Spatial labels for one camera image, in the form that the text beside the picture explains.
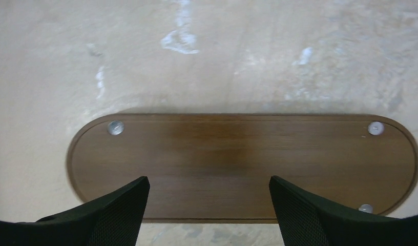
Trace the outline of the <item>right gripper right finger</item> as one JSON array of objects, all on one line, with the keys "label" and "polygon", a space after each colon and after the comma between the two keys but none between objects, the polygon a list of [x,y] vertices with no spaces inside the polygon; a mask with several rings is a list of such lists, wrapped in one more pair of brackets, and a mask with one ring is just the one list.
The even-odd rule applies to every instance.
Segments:
[{"label": "right gripper right finger", "polygon": [[362,212],[279,176],[270,178],[269,191],[285,245],[418,245],[418,215]]}]

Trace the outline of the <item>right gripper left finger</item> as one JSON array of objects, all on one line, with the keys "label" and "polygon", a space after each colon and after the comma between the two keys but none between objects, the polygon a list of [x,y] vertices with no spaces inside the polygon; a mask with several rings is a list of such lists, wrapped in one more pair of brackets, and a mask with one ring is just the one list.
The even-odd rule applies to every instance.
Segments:
[{"label": "right gripper left finger", "polygon": [[136,245],[149,190],[142,176],[36,222],[0,221],[0,245]]}]

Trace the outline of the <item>oval wooden tray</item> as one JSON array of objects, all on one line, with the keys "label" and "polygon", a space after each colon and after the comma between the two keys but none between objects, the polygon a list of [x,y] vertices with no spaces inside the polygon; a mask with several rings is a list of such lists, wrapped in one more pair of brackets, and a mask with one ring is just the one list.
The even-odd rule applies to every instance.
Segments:
[{"label": "oval wooden tray", "polygon": [[145,222],[274,223],[272,176],[387,215],[418,180],[418,145],[367,114],[112,114],[82,127],[66,158],[84,202],[140,176]]}]

